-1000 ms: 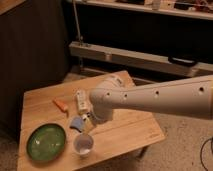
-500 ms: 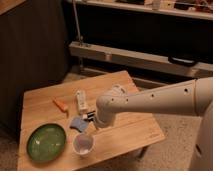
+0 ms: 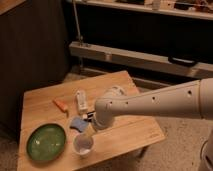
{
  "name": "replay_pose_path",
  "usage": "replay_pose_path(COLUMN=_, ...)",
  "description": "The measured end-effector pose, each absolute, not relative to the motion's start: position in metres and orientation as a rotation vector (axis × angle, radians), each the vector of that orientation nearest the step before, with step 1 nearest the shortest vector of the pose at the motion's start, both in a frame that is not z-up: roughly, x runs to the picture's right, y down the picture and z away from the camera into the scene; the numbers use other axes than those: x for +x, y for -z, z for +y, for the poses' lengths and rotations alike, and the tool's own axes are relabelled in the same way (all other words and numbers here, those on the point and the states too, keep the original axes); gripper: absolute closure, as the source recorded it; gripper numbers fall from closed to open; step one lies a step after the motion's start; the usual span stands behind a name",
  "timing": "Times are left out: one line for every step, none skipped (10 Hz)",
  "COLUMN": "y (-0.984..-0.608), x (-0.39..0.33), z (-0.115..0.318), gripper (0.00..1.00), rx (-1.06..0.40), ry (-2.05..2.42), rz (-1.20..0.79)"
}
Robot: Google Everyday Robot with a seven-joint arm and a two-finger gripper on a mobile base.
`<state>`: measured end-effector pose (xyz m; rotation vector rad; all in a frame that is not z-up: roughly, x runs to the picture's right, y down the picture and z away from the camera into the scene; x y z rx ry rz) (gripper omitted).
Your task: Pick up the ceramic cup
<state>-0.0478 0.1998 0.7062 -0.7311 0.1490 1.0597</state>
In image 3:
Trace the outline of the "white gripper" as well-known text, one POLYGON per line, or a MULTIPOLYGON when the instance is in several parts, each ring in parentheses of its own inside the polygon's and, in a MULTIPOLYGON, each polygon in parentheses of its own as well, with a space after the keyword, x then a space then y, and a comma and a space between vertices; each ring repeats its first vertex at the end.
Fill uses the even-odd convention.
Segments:
MULTIPOLYGON (((106 127, 101 125, 95 117, 92 118, 92 126, 93 128, 96 130, 96 131, 101 131, 101 130, 105 130, 106 127)), ((92 136, 93 136, 93 133, 90 132, 90 131, 85 131, 83 133, 81 133, 81 138, 83 140, 92 140, 92 136)))

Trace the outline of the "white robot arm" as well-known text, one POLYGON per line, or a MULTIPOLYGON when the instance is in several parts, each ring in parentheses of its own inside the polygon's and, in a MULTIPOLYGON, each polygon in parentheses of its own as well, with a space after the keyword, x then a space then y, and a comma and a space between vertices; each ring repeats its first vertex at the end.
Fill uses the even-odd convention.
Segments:
POLYGON ((127 95, 120 86, 109 88, 94 105, 92 123, 83 134, 93 136, 111 127, 117 116, 144 115, 213 120, 213 78, 127 95))

